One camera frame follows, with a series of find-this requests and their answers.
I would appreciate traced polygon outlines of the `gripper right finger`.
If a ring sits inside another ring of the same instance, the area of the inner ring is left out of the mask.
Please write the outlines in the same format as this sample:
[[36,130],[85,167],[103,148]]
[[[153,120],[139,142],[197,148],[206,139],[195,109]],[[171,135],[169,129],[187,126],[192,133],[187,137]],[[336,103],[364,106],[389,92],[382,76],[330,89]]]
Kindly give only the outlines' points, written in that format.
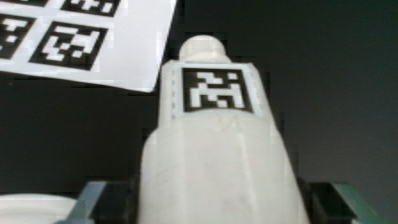
[[311,183],[306,205],[311,224],[389,224],[346,183]]

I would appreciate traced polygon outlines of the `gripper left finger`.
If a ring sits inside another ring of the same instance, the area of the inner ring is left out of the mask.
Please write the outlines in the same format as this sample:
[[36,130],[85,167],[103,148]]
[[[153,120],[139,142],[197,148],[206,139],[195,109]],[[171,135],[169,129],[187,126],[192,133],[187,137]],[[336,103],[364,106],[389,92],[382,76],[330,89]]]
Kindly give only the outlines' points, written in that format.
[[55,224],[128,224],[128,183],[91,181],[66,218]]

